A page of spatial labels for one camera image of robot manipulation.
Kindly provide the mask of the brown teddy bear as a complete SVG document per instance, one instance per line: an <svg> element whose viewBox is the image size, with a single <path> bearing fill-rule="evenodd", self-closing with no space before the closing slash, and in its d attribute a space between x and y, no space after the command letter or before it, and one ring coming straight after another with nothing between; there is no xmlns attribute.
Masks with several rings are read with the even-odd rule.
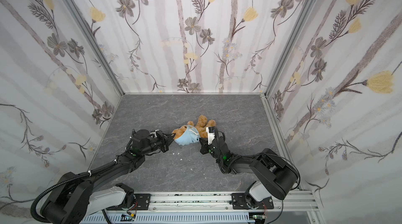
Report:
<svg viewBox="0 0 402 224"><path fill-rule="evenodd" d="M198 118L197 124L194 124L193 121L188 121L186 125L183 125L182 127L173 130L172 133L175 134L174 140L177 140L182 135L184 135L184 133L187 130L188 126L190 126L191 130L197 129L197 131L198 131L198 133L199 133L201 138L207 138L208 130L206 128L207 127L215 127L216 122L213 119L208 120L207 117L204 116L204 115L200 115L199 118Z"/></svg>

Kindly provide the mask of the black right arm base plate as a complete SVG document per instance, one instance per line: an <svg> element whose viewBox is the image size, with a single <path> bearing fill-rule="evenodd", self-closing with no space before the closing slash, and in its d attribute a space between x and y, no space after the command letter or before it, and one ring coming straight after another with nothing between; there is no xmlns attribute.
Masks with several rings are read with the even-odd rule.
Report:
<svg viewBox="0 0 402 224"><path fill-rule="evenodd" d="M258 202L246 193L232 193L230 204L234 210L271 210L274 209L272 197Z"/></svg>

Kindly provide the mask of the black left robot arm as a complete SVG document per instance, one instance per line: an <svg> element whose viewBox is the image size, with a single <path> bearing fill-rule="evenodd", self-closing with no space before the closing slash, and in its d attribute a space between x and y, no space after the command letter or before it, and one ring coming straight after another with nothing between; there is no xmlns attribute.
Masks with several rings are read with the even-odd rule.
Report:
<svg viewBox="0 0 402 224"><path fill-rule="evenodd" d="M98 168L63 175L33 201L31 216L41 223L78 224L86 216L108 208L137 208L139 201L131 187L119 183L103 191L100 188L138 169L147 156L167 152L174 137L160 130L133 130L122 154Z"/></svg>

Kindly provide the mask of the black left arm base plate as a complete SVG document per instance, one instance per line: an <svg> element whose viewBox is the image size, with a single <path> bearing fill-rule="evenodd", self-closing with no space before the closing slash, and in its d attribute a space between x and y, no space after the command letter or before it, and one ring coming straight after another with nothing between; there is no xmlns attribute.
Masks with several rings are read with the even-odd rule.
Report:
<svg viewBox="0 0 402 224"><path fill-rule="evenodd" d="M106 208L107 210L148 210L151 194L129 193L120 205Z"/></svg>

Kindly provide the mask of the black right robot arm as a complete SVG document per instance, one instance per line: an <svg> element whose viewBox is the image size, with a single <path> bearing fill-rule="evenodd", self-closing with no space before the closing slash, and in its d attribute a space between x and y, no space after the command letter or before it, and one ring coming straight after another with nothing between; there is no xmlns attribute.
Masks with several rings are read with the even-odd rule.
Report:
<svg viewBox="0 0 402 224"><path fill-rule="evenodd" d="M225 142L225 135L219 131L210 138L200 138L201 154L210 154L218 164L223 174L254 174L263 188L273 197L284 200L299 182L300 173L284 157L277 155L271 149L242 156L231 152Z"/></svg>

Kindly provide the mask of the light blue teddy hoodie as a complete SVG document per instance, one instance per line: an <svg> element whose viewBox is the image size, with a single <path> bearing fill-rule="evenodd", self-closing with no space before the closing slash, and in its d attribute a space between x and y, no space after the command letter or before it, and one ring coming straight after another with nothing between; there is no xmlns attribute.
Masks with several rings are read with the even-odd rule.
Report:
<svg viewBox="0 0 402 224"><path fill-rule="evenodd" d="M192 125L184 125L181 128L175 129L174 141L179 145L189 145L199 141L200 133Z"/></svg>

